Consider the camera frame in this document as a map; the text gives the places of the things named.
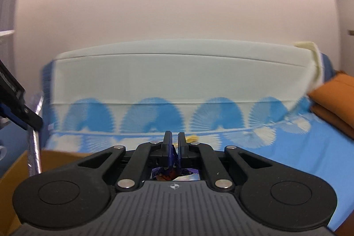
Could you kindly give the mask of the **yellow snack bar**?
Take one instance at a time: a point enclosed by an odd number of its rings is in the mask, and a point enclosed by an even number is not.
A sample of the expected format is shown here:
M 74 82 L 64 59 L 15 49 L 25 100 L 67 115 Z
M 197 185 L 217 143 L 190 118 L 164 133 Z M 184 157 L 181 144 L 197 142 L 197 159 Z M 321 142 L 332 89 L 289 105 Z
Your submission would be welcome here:
M 187 143 L 198 142 L 199 137 L 197 135 L 189 135 L 185 137 Z

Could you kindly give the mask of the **purple chocolate bar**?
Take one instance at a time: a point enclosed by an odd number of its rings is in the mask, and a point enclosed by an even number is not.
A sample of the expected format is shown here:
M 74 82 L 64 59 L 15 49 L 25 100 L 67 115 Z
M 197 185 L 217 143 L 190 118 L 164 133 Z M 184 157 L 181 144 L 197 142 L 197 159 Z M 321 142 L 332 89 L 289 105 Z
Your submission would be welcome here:
M 199 171 L 197 169 L 181 168 L 174 145 L 172 145 L 172 148 L 170 149 L 168 164 L 168 167 L 153 168 L 150 179 L 160 182 L 187 182 L 200 180 Z

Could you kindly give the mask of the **silver stick packet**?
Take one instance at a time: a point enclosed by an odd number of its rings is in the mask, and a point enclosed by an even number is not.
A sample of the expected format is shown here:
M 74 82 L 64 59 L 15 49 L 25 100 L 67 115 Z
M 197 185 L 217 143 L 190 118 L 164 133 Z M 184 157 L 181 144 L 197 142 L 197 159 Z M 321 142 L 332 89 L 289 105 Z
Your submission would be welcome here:
M 41 111 L 43 108 L 44 94 L 43 92 L 36 93 L 30 102 L 30 109 L 36 116 L 41 118 Z M 41 169 L 41 157 L 40 157 L 40 130 L 43 127 L 41 125 L 38 129 L 28 129 L 28 173 L 32 177 L 42 173 Z

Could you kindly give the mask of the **open cardboard box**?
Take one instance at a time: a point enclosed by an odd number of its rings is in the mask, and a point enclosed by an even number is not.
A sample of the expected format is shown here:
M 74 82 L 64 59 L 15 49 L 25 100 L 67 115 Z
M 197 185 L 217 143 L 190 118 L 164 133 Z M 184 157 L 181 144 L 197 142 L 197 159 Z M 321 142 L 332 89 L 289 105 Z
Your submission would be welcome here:
M 41 151 L 41 167 L 43 172 L 49 171 L 78 161 L 90 153 L 59 152 L 52 150 Z M 28 152 L 24 152 L 13 163 L 1 178 L 0 230 L 1 235 L 10 235 L 21 225 L 12 204 L 12 197 L 18 185 L 29 177 Z

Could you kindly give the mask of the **blue white patterned sheet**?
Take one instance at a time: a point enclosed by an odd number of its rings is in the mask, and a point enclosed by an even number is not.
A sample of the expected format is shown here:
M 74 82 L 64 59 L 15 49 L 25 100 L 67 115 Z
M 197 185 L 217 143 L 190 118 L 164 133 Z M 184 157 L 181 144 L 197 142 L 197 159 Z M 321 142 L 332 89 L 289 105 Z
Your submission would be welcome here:
M 150 40 L 61 53 L 41 145 L 133 150 L 169 130 L 238 146 L 327 181 L 337 229 L 353 212 L 353 141 L 310 111 L 322 64 L 313 42 Z

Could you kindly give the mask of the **orange cushion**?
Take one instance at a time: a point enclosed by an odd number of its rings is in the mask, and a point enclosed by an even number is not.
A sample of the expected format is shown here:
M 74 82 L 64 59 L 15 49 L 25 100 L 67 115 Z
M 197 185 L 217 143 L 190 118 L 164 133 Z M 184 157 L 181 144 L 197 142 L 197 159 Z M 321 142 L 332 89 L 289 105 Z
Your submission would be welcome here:
M 308 94 L 311 111 L 353 139 L 353 77 L 339 71 Z

